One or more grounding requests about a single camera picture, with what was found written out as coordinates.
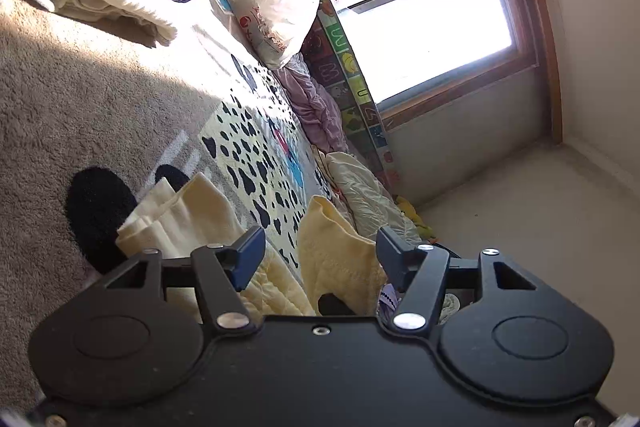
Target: windowpane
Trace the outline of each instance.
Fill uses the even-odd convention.
[[[338,15],[375,102],[511,45],[500,0],[394,0]]]

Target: window sill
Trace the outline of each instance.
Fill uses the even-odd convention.
[[[537,64],[533,51],[523,54],[515,48],[508,48],[418,84],[407,90],[409,93],[405,91],[383,100],[378,104],[380,116],[385,129],[391,130],[452,100]]]

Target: window frame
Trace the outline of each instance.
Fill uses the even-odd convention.
[[[427,79],[378,104],[387,130],[519,71],[539,68],[548,87],[552,137],[555,142],[562,141],[558,60],[546,0],[500,1],[510,26],[512,45]]]

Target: plastic bag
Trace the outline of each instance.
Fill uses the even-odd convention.
[[[228,0],[258,56],[270,70],[300,51],[320,0]]]

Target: baseboard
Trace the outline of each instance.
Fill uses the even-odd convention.
[[[582,156],[587,158],[591,163],[600,167],[603,171],[613,176],[626,188],[631,190],[638,198],[640,198],[640,181],[629,172],[625,171],[620,165],[607,158],[600,151],[594,149],[579,138],[567,136],[564,138],[564,144],[576,150]]]

